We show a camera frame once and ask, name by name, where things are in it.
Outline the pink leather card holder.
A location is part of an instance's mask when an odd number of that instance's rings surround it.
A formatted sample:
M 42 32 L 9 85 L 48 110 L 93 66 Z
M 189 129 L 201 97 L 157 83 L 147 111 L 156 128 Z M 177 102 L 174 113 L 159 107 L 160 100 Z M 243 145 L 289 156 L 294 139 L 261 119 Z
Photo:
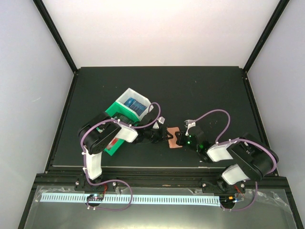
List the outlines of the pink leather card holder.
M 175 134 L 174 134 L 176 131 L 180 131 L 179 127 L 169 127 L 169 128 L 167 128 L 167 131 L 168 131 L 171 135 L 173 135 L 173 139 L 168 140 L 169 148 L 171 148 L 171 149 L 174 149 L 174 148 L 182 148 L 182 146 L 178 146 L 178 145 L 176 144 L 177 138 L 176 138 L 176 136 L 175 136 Z

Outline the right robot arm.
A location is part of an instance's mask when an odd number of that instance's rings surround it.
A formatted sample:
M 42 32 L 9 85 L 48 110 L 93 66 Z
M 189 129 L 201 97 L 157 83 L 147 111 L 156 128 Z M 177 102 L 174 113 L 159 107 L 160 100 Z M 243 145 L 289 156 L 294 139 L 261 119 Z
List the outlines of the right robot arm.
M 187 146 L 196 151 L 203 162 L 210 164 L 226 160 L 233 162 L 215 179 L 203 182 L 218 189 L 220 193 L 231 192 L 234 185 L 243 181 L 262 180 L 275 171 L 279 161 L 271 148 L 258 143 L 251 134 L 214 144 L 207 141 L 203 130 L 198 126 L 190 127 L 184 132 L 175 131 L 174 134 L 178 146 Z

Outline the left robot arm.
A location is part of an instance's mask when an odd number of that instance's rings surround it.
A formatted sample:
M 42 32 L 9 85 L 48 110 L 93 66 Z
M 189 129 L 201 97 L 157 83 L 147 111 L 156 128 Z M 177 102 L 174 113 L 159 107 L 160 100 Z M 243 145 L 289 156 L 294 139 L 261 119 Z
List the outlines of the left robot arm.
M 151 143 L 159 143 L 173 139 L 173 135 L 163 128 L 165 119 L 153 110 L 140 121 L 117 112 L 109 116 L 103 112 L 83 125 L 78 130 L 78 137 L 84 159 L 84 172 L 87 174 L 85 184 L 91 190 L 102 186 L 101 162 L 104 151 L 111 155 L 123 142 L 138 144 L 147 139 Z

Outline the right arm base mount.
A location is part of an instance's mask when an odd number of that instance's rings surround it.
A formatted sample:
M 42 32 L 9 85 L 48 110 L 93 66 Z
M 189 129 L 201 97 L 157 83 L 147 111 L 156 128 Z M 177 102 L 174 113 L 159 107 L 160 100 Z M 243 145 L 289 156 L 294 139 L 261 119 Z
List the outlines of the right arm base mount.
M 207 177 L 201 178 L 200 186 L 203 193 L 214 193 L 215 195 L 229 195 L 235 193 L 245 193 L 245 187 L 242 182 L 237 182 L 234 185 L 229 185 L 220 177 Z

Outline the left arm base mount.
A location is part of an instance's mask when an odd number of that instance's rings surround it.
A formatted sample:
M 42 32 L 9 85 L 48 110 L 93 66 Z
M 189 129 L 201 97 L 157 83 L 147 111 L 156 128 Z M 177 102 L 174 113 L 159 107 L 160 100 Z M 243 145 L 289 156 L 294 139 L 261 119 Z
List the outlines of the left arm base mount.
M 75 182 L 74 190 L 75 191 L 83 191 L 85 193 L 106 193 L 108 192 L 114 192 L 118 182 L 117 181 L 111 181 L 109 183 L 103 184 L 103 185 L 96 185 L 104 180 L 101 177 L 98 177 L 95 180 L 90 180 L 91 183 L 94 185 L 91 185 L 88 181 L 85 175 L 78 176 L 77 180 Z

